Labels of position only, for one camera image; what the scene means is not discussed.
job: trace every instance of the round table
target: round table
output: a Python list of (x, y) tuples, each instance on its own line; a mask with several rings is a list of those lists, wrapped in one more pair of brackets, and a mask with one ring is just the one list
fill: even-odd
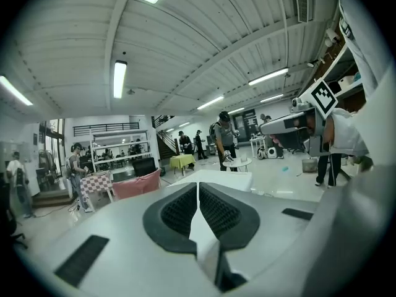
[(224, 161), (223, 166), (225, 167), (230, 167), (230, 168), (239, 168), (242, 166), (245, 166), (245, 171), (248, 171), (248, 164), (252, 162), (251, 158), (247, 158), (246, 161), (241, 161), (240, 157), (236, 157), (233, 159), (233, 161)]

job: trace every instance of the floor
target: floor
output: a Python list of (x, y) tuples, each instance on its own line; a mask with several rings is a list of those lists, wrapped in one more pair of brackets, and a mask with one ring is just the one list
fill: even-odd
[[(241, 147), (236, 151), (237, 157), (246, 155), (252, 158), (251, 153), (250, 147)], [(314, 185), (315, 173), (302, 173), (301, 160), (307, 157), (305, 153), (292, 155), (285, 152), (285, 158), (282, 160), (252, 158), (252, 163), (247, 166), (247, 170), (253, 173), (252, 192), (265, 196), (320, 201), (327, 186), (325, 184), (321, 187)], [(220, 170), (218, 157), (212, 156), (207, 160), (197, 160), (195, 171), (200, 169)], [(186, 170), (184, 175), (188, 176), (192, 173), (192, 170)], [(161, 178), (161, 186), (166, 187), (183, 178), (181, 171), (176, 170), (174, 174), (173, 170), (168, 170)], [(342, 186), (345, 183), (346, 179), (339, 175), (337, 185)], [(92, 201), (97, 210), (110, 203), (106, 194), (93, 197)], [(33, 255), (42, 253), (56, 238), (94, 215), (94, 213), (85, 213), (83, 210), (77, 211), (76, 205), (36, 209), (35, 214), (36, 218), (19, 219), (17, 229), (17, 232), (25, 233), (25, 243), (29, 246), (28, 252)]]

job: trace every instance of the white table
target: white table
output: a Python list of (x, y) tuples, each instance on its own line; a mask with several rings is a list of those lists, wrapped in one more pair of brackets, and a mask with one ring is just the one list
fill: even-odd
[[(200, 182), (215, 183), (233, 189), (238, 189), (241, 192), (250, 192), (253, 185), (253, 175), (252, 173), (240, 173), (235, 171), (200, 170), (170, 186)], [(197, 192), (197, 211), (191, 220), (189, 239), (197, 243), (197, 261), (198, 264), (205, 267), (208, 263), (207, 259), (210, 256), (210, 250), (214, 245), (216, 245), (218, 240), (212, 229), (209, 228), (202, 212), (199, 209), (199, 192)]]
[[(257, 150), (259, 149), (259, 147), (261, 146), (261, 142), (262, 145), (265, 148), (265, 140), (264, 140), (265, 136), (262, 137), (256, 137), (255, 139), (250, 139), (250, 146), (252, 147), (252, 156), (257, 158)], [(256, 143), (256, 151), (253, 149), (253, 142)]]
[(246, 158), (246, 161), (242, 161), (240, 157), (236, 157), (233, 161), (224, 161), (223, 166), (230, 168), (239, 168), (245, 166), (245, 172), (248, 172), (248, 164), (252, 163), (251, 158)]

